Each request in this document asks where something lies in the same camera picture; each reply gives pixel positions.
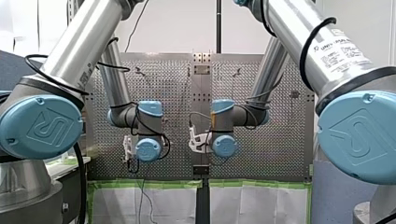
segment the bolt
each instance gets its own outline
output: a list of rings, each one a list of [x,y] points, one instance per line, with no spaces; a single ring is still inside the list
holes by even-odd
[[[43,98],[36,98],[36,100],[37,100],[37,102],[38,102],[40,105],[43,105],[43,104],[44,104],[44,99],[43,99]]]
[[[62,213],[66,213],[69,211],[69,204],[68,203],[64,203],[62,204]]]

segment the perforated metal panel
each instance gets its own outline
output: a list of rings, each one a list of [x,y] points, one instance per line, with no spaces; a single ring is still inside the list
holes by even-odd
[[[238,104],[244,104],[250,95],[261,58],[214,55],[214,99],[231,98]],[[299,97],[292,98],[292,92],[299,92]],[[287,181],[306,180],[309,177],[314,97],[304,86],[293,62],[287,65],[282,82],[273,91],[271,99],[269,123],[255,131],[235,128],[239,151],[222,166],[212,167],[211,177]]]
[[[172,142],[172,152],[163,161],[141,166],[141,175],[150,179],[192,179],[189,142],[191,111],[190,54],[121,54],[133,100],[155,99],[163,102],[167,122],[164,131]],[[261,62],[261,55],[212,55],[213,99],[233,98],[244,103],[249,96]],[[240,75],[233,77],[240,68]],[[123,136],[129,130],[110,127],[106,121],[108,103],[100,75],[92,76],[93,96],[90,117],[93,145],[97,150],[90,167],[90,179],[131,177],[123,157]],[[299,98],[290,98],[298,91]],[[235,128],[240,144],[238,154],[221,167],[211,167],[213,178],[257,178],[302,181],[309,177],[312,162],[312,93],[300,81],[294,64],[288,65],[282,84],[274,91],[271,121],[256,131]]]
[[[191,111],[191,56],[188,54],[122,54],[123,65],[130,67],[126,73],[132,100],[160,100],[163,103],[163,130],[172,143],[172,152],[162,161],[149,167],[140,165],[140,176],[150,179],[192,179],[191,151],[189,150],[189,122]],[[98,157],[90,169],[91,179],[131,177],[121,162],[123,136],[130,130],[110,127],[106,120],[108,102],[99,74],[94,79],[93,113],[94,146]]]

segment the vertical metal rail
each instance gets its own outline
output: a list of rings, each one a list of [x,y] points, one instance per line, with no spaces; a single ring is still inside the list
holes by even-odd
[[[216,53],[221,53],[221,0],[217,0],[216,9]]]

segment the robotic arm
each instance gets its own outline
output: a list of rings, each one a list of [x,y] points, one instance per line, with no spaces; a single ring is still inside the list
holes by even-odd
[[[318,96],[318,139],[332,163],[366,182],[396,184],[396,68],[375,67],[311,1],[235,3],[272,29],[283,46],[277,51],[300,65]]]
[[[23,77],[0,106],[0,148],[20,159],[44,160],[72,147],[82,131],[81,95],[95,65],[120,66],[117,44],[110,37],[140,0],[87,0],[37,75]],[[162,150],[162,104],[134,105],[123,72],[101,66],[111,109],[108,121],[136,128],[141,161],[154,161]]]

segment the label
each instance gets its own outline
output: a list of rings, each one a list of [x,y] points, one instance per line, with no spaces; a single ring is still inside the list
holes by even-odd
[[[312,51],[320,59],[321,67],[330,73],[341,73],[353,65],[371,62],[344,35],[313,45]]]

